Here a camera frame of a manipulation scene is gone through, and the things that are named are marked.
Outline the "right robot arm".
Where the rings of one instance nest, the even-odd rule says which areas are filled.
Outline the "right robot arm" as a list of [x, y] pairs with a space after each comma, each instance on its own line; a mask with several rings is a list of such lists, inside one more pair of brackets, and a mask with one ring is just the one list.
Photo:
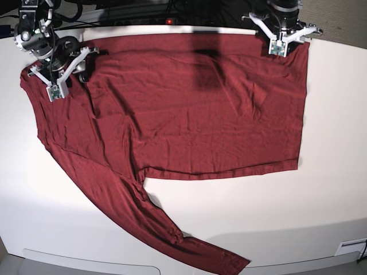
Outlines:
[[75, 74], [81, 83], [90, 78], [87, 58], [90, 55], [107, 54], [98, 47], [82, 47], [74, 36], [59, 37], [54, 22], [77, 22], [83, 12], [83, 2], [75, 1], [77, 13], [67, 17], [56, 12], [60, 1], [21, 1], [18, 9], [19, 23], [14, 29], [14, 43], [40, 62], [33, 65], [28, 76], [38, 77], [45, 85], [49, 100], [63, 99], [69, 94], [68, 79]]

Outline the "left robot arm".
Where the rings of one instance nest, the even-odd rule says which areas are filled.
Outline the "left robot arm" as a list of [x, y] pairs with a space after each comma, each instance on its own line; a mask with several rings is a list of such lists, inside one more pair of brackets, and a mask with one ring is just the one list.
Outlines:
[[317, 25], [299, 19], [302, 8], [298, 0], [249, 1], [249, 11], [241, 19], [250, 20], [269, 41], [301, 44], [312, 34], [323, 34]]

